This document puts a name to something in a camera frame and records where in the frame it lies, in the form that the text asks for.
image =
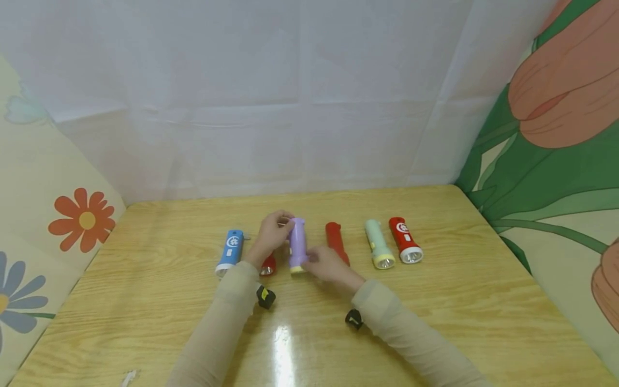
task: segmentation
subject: blue flashlight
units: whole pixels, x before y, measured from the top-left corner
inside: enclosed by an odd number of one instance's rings
[[[215,275],[223,278],[228,269],[236,265],[241,258],[243,250],[243,232],[241,230],[230,230],[226,236],[226,244],[223,247],[222,258],[215,267]]]

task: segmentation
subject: red flashlight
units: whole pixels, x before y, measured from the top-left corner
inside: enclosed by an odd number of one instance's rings
[[[273,253],[267,257],[262,263],[262,269],[260,269],[260,275],[262,277],[267,277],[275,274],[275,269],[277,267],[277,263],[275,263],[275,257]]]
[[[350,266],[350,260],[348,259],[348,254],[344,251],[344,241],[342,241],[342,234],[340,233],[340,229],[342,226],[335,222],[329,222],[324,227],[325,232],[327,233],[327,245],[331,247],[335,252],[342,258],[345,264]]]
[[[389,228],[400,250],[400,259],[403,263],[417,263],[423,259],[423,250],[415,243],[404,218],[389,219]]]

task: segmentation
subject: beige sleeve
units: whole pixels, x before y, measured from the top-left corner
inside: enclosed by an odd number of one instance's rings
[[[415,367],[430,386],[491,386],[462,352],[406,309],[382,283],[366,281],[352,303],[372,332]]]
[[[258,271],[247,262],[228,270],[213,302],[195,328],[167,387],[220,386],[228,371],[243,326],[256,303]]]

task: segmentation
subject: flashlight lens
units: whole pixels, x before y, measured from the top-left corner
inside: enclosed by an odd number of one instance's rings
[[[269,276],[273,274],[273,268],[269,267],[269,266],[265,266],[262,268],[262,270],[260,270],[260,275],[261,276]]]
[[[376,267],[379,269],[387,269],[388,267],[393,266],[396,263],[393,259],[384,259],[378,263],[376,263]]]
[[[222,279],[225,275],[226,272],[228,272],[228,269],[221,269],[215,272],[215,275],[219,278]]]
[[[423,258],[423,253],[419,252],[419,251],[415,251],[413,253],[410,254],[406,254],[404,256],[404,263],[417,263],[419,261],[421,261]]]

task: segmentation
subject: white backdrop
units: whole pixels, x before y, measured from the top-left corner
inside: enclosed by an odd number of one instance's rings
[[[23,0],[0,53],[127,202],[452,182],[555,0]]]

